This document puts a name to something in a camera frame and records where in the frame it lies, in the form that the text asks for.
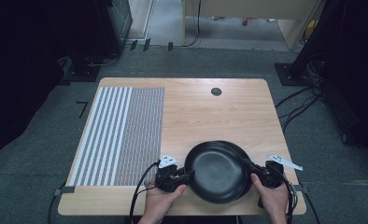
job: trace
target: finger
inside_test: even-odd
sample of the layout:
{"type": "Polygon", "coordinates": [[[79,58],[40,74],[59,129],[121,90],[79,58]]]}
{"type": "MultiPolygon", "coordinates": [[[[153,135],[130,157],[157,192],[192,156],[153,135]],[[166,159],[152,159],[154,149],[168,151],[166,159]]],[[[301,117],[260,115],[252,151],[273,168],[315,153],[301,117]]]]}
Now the finger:
{"type": "Polygon", "coordinates": [[[171,202],[173,202],[175,199],[181,197],[181,195],[184,193],[186,188],[187,188],[186,185],[178,186],[177,189],[169,195],[169,199],[171,200],[171,202]]]}
{"type": "Polygon", "coordinates": [[[263,185],[256,174],[251,174],[251,181],[253,182],[253,185],[256,187],[259,193],[261,193],[263,191],[263,185]]]}

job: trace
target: cable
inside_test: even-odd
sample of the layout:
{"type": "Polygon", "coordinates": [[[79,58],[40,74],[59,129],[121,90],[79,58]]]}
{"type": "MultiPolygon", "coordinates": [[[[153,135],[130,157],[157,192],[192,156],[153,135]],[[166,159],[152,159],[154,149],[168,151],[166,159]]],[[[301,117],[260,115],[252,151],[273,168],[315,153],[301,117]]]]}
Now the cable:
{"type": "Polygon", "coordinates": [[[190,47],[192,45],[194,45],[200,38],[201,36],[201,29],[199,28],[199,17],[201,14],[201,4],[202,4],[202,0],[199,0],[199,5],[198,5],[198,26],[197,26],[197,30],[196,30],[196,37],[193,39],[192,43],[190,43],[189,45],[183,45],[182,47],[190,47]]]}
{"type": "Polygon", "coordinates": [[[158,164],[160,163],[160,161],[155,161],[154,163],[151,164],[151,166],[149,168],[147,168],[146,172],[144,172],[144,174],[141,176],[140,178],[140,181],[138,182],[137,184],[137,187],[134,191],[134,197],[132,199],[132,204],[131,204],[131,210],[129,212],[129,221],[132,223],[134,220],[133,220],[133,217],[134,217],[134,206],[135,206],[135,201],[137,200],[137,196],[138,196],[138,189],[140,188],[141,186],[141,183],[143,182],[144,178],[146,178],[146,175],[149,173],[149,170],[154,167],[154,166],[157,166],[158,164]]]}
{"type": "MultiPolygon", "coordinates": [[[[62,189],[62,187],[64,187],[65,185],[65,181],[63,182],[63,184],[59,187],[59,189],[62,189]]],[[[53,198],[52,198],[52,201],[50,202],[50,210],[48,211],[48,224],[50,224],[50,213],[52,211],[52,206],[53,206],[53,203],[55,202],[55,199],[56,199],[56,195],[53,194],[53,198]]]]}
{"type": "Polygon", "coordinates": [[[120,57],[119,54],[113,54],[112,56],[115,56],[115,58],[109,62],[109,63],[88,63],[88,66],[107,66],[107,65],[111,65],[112,63],[114,63],[115,61],[117,61],[117,59],[120,57]]]}
{"type": "Polygon", "coordinates": [[[314,104],[316,101],[317,101],[317,99],[318,99],[318,97],[316,97],[310,104],[308,104],[302,111],[300,111],[299,113],[297,113],[297,114],[295,114],[292,118],[290,118],[290,119],[288,119],[288,120],[286,120],[286,122],[285,122],[285,124],[284,124],[284,126],[282,127],[282,129],[283,129],[283,133],[286,131],[286,128],[287,128],[287,126],[289,125],[289,123],[293,120],[293,119],[295,119],[297,116],[299,116],[300,114],[302,114],[302,113],[304,113],[305,112],[305,110],[307,109],[307,108],[309,108],[309,106],[311,106],[312,104],[314,104]]]}
{"type": "Polygon", "coordinates": [[[297,91],[297,92],[295,92],[295,93],[292,93],[292,94],[290,94],[288,97],[286,97],[286,98],[284,98],[283,100],[281,100],[279,103],[277,103],[276,105],[275,105],[275,108],[278,108],[280,105],[282,105],[284,102],[286,102],[287,100],[289,100],[290,98],[292,98],[292,97],[294,97],[294,96],[296,96],[296,95],[298,95],[298,94],[300,94],[301,92],[303,92],[303,91],[307,91],[307,90],[309,90],[309,89],[311,89],[311,88],[313,88],[313,86],[308,86],[308,87],[306,87],[306,88],[303,88],[302,90],[300,90],[300,91],[297,91]]]}
{"type": "Polygon", "coordinates": [[[306,103],[306,101],[307,101],[307,100],[309,100],[309,99],[311,99],[311,98],[314,98],[314,97],[315,97],[315,96],[311,96],[311,97],[306,98],[306,99],[304,100],[304,102],[303,102],[303,104],[302,104],[301,106],[299,106],[299,107],[297,107],[297,108],[293,109],[289,114],[282,115],[282,116],[280,116],[279,118],[280,118],[280,119],[283,119],[284,117],[289,116],[289,117],[288,117],[288,119],[289,119],[289,118],[290,118],[290,116],[291,116],[295,111],[297,111],[297,110],[301,109],[302,107],[304,107],[304,104],[306,103]]]}

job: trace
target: black frying pan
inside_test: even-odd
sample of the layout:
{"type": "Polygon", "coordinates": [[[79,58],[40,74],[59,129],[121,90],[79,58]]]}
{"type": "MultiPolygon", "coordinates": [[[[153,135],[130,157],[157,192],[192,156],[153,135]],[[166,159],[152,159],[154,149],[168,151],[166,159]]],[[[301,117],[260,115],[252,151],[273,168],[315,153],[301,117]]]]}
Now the black frying pan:
{"type": "Polygon", "coordinates": [[[185,160],[186,172],[195,171],[190,188],[210,203],[229,203],[245,195],[251,187],[242,158],[247,153],[225,141],[204,142],[194,147],[185,160]]]}

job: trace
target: gray carpet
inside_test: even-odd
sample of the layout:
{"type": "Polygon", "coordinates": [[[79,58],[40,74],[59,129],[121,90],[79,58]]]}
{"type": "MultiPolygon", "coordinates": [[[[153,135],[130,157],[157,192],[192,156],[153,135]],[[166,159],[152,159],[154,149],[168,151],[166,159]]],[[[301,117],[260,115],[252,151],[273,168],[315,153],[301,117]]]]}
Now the gray carpet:
{"type": "MultiPolygon", "coordinates": [[[[292,63],[296,52],[248,49],[126,49],[103,67],[95,83],[58,86],[38,110],[25,133],[0,150],[0,224],[45,223],[52,193],[66,180],[89,114],[98,81],[103,77],[231,77],[264,78],[277,103],[302,87],[282,87],[274,63],[292,63]]],[[[291,112],[311,92],[287,101],[278,115],[291,112]]],[[[345,146],[329,108],[317,101],[287,127],[285,137],[297,172],[307,184],[321,223],[368,223],[368,150],[345,146]]],[[[121,223],[122,217],[63,217],[52,207],[52,223],[121,223]]],[[[243,217],[245,223],[267,223],[264,216],[243,217]]],[[[312,209],[293,223],[316,223],[312,209]]]]}

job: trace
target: white stripe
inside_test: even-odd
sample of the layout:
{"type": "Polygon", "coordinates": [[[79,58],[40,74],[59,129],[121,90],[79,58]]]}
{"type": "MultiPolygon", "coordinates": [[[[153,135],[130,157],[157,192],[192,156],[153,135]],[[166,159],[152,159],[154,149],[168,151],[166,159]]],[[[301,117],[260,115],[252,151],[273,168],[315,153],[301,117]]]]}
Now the white stripe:
{"type": "MultiPolygon", "coordinates": [[[[100,96],[102,94],[102,89],[99,89],[99,91],[97,92],[97,95],[96,95],[96,102],[95,102],[95,107],[97,108],[100,104],[100,96]]],[[[85,134],[84,134],[84,138],[82,139],[82,144],[80,146],[80,150],[79,150],[79,153],[78,153],[78,157],[77,157],[77,161],[76,161],[76,164],[74,166],[74,170],[73,170],[73,174],[71,174],[71,179],[70,179],[70,182],[69,182],[69,186],[74,186],[74,182],[76,180],[76,177],[77,177],[77,172],[78,172],[78,168],[79,168],[79,164],[81,162],[81,159],[82,159],[82,156],[83,156],[83,152],[84,152],[84,148],[85,148],[85,143],[87,142],[88,140],[88,136],[89,136],[89,131],[91,129],[91,123],[93,122],[93,118],[94,118],[94,114],[96,113],[96,109],[94,109],[92,112],[91,112],[91,117],[89,119],[89,124],[87,126],[87,129],[85,131],[85,134]]]]}
{"type": "Polygon", "coordinates": [[[121,122],[120,122],[120,118],[122,116],[122,111],[123,111],[123,107],[124,107],[124,103],[125,103],[125,99],[126,99],[126,92],[127,92],[127,88],[123,88],[123,95],[120,97],[120,113],[118,114],[118,118],[117,121],[118,122],[118,127],[116,128],[116,131],[114,133],[114,137],[113,137],[113,141],[112,141],[112,145],[111,145],[111,156],[108,158],[108,170],[106,172],[105,175],[105,181],[103,183],[103,186],[107,186],[108,185],[108,181],[109,181],[109,174],[111,171],[111,163],[112,163],[112,155],[114,155],[114,152],[117,151],[116,149],[116,144],[117,144],[117,134],[119,132],[119,130],[121,129],[121,122]]]}
{"type": "Polygon", "coordinates": [[[124,113],[124,117],[123,117],[122,129],[120,131],[120,140],[119,140],[119,143],[118,143],[117,155],[116,155],[115,161],[114,161],[113,173],[112,173],[112,176],[111,176],[110,185],[114,184],[116,174],[117,174],[117,163],[118,163],[118,158],[120,156],[120,147],[121,147],[121,144],[122,144],[123,133],[125,131],[125,124],[126,124],[127,115],[128,115],[129,103],[131,102],[131,95],[132,95],[132,88],[129,88],[128,100],[126,101],[126,108],[125,108],[125,113],[124,113]]]}
{"type": "Polygon", "coordinates": [[[94,181],[95,181],[95,178],[96,176],[99,174],[100,176],[100,173],[102,172],[102,169],[103,167],[99,170],[99,163],[100,163],[100,160],[102,158],[100,158],[102,156],[102,152],[106,152],[108,151],[107,149],[107,146],[105,145],[105,142],[106,142],[106,134],[107,132],[110,132],[111,130],[111,113],[112,113],[112,110],[113,110],[113,107],[114,107],[114,100],[115,100],[115,96],[116,96],[116,91],[117,91],[117,88],[112,88],[112,92],[111,92],[111,95],[112,95],[112,99],[108,99],[107,103],[109,104],[108,108],[105,108],[105,110],[108,111],[108,114],[107,114],[107,117],[106,117],[106,120],[104,121],[104,124],[105,124],[105,130],[103,131],[103,137],[102,137],[102,140],[100,141],[100,147],[99,149],[97,150],[97,158],[96,158],[96,163],[94,164],[94,168],[93,168],[93,173],[92,173],[92,179],[91,179],[91,186],[94,186],[94,181]]]}
{"type": "MultiPolygon", "coordinates": [[[[114,126],[116,126],[116,120],[115,120],[115,118],[117,117],[117,111],[118,111],[119,105],[120,105],[120,94],[121,93],[122,93],[122,88],[115,88],[113,102],[116,102],[117,101],[117,103],[115,103],[115,106],[113,107],[114,114],[113,114],[112,120],[111,120],[112,127],[110,129],[110,132],[108,133],[106,147],[109,147],[109,144],[111,142],[111,135],[114,132],[114,126]]],[[[107,172],[110,169],[109,166],[106,166],[106,158],[107,158],[107,155],[108,155],[109,158],[112,157],[111,155],[112,155],[112,152],[113,152],[113,148],[112,147],[109,147],[109,148],[110,148],[110,150],[108,151],[108,153],[105,153],[105,156],[103,157],[103,161],[102,161],[102,165],[101,165],[101,169],[100,169],[99,178],[97,179],[97,185],[98,186],[100,186],[100,184],[101,184],[104,170],[106,170],[106,172],[107,172]]]]}
{"type": "MultiPolygon", "coordinates": [[[[111,97],[111,88],[107,88],[108,89],[108,94],[106,97],[106,102],[108,102],[110,100],[111,97]]],[[[94,154],[96,153],[97,150],[100,149],[100,143],[99,143],[99,138],[101,136],[101,132],[102,132],[102,128],[103,128],[103,124],[105,124],[105,118],[106,118],[106,112],[107,112],[107,103],[105,102],[105,108],[103,110],[103,115],[100,119],[100,122],[98,124],[98,131],[97,131],[97,135],[96,135],[96,140],[94,141],[94,147],[92,148],[92,154],[91,154],[91,158],[89,159],[89,164],[88,164],[88,169],[87,172],[85,174],[85,181],[84,181],[84,185],[88,185],[88,181],[89,181],[89,177],[91,174],[91,170],[92,170],[92,163],[94,162],[94,154]]]]}

